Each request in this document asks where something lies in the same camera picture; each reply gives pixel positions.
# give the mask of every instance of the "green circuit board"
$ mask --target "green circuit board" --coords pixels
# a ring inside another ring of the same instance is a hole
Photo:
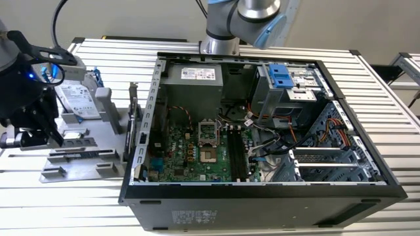
[[[252,140],[251,130],[245,129],[241,132],[241,136],[244,144],[249,145]],[[225,131],[221,130],[220,132],[216,147],[199,147],[197,141],[197,127],[195,127],[192,132],[187,127],[172,126],[169,128],[168,148],[164,156],[163,171],[159,173],[159,182],[232,181]],[[212,158],[207,159],[207,156],[201,156],[201,153],[209,149],[215,151],[215,154],[212,154]],[[255,168],[256,172],[249,176],[249,181],[260,181],[257,165],[255,165]]]

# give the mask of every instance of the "motherboard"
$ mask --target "motherboard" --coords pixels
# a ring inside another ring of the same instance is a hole
[[[165,154],[151,159],[149,181],[232,182],[239,175],[237,166],[245,168],[240,170],[240,176],[247,175],[245,181],[260,181],[257,164],[248,163],[245,158],[252,147],[252,132],[249,129],[235,131],[240,136],[232,140],[233,132],[228,127],[219,127],[215,133],[208,124],[201,125],[201,129],[193,126],[193,131],[185,126],[171,126]],[[216,143],[203,145],[200,137],[213,139]],[[239,152],[240,160],[232,160],[232,152]]]

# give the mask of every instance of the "cable connector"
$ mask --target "cable connector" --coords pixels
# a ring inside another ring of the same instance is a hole
[[[65,80],[84,81],[85,65],[80,57],[75,56],[76,65],[61,65],[65,72]]]
[[[347,129],[344,124],[337,124],[332,127],[332,129]]]

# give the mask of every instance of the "white wall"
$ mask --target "white wall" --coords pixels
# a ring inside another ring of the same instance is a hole
[[[28,41],[51,46],[51,18],[59,0],[0,0],[0,18]],[[57,20],[57,38],[68,46],[75,37],[103,35],[181,38],[197,42],[205,18],[193,0],[69,0]]]
[[[285,46],[357,49],[369,63],[420,53],[420,0],[301,0]]]
[[[0,0],[1,20],[35,45],[51,46],[57,2]],[[397,52],[420,53],[419,9],[420,0],[300,0],[285,46],[357,49],[369,63],[388,64]],[[57,21],[60,44],[103,35],[196,42],[205,35],[205,19],[193,0],[69,0]],[[403,100],[411,100],[411,93],[399,92]]]

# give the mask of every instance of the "orange wire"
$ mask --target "orange wire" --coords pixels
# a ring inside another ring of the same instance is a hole
[[[333,120],[336,120],[339,124],[343,124],[341,120],[339,120],[339,119],[336,119],[336,118],[333,118]],[[348,139],[348,137],[347,137],[344,131],[340,130],[339,132],[341,133],[341,138],[344,138],[344,139],[343,139],[344,144],[345,144],[347,146],[351,146],[351,142],[349,142],[349,139]]]
[[[343,122],[341,122],[339,119],[335,119],[335,118],[328,118],[328,119],[327,119],[325,133],[324,133],[324,135],[323,135],[323,137],[321,137],[321,139],[320,139],[320,142],[323,142],[323,141],[325,140],[325,138],[327,138],[327,134],[328,134],[328,131],[329,131],[329,121],[332,121],[332,122],[335,123],[335,125],[343,124]],[[341,137],[341,139],[343,139],[344,145],[345,145],[345,146],[349,146],[349,140],[348,140],[348,138],[347,138],[347,135],[344,134],[344,132],[343,132],[341,130],[337,130],[337,132],[339,132],[339,135],[340,135],[340,137]]]
[[[259,118],[259,114],[255,114],[253,111],[251,110],[251,104],[248,103],[248,111],[252,113],[252,115]],[[289,129],[291,129],[291,134],[295,140],[295,143],[297,142],[296,136],[295,136],[295,132],[293,132],[293,128],[292,128],[292,117],[287,116],[287,117],[281,117],[281,116],[273,116],[273,118],[281,118],[281,119],[288,119],[289,120]]]
[[[289,117],[289,129],[291,129],[292,137],[293,137],[293,140],[295,140],[295,143],[296,143],[297,140],[296,140],[296,136],[295,136],[295,132],[293,132],[293,128],[292,128],[292,117]]]

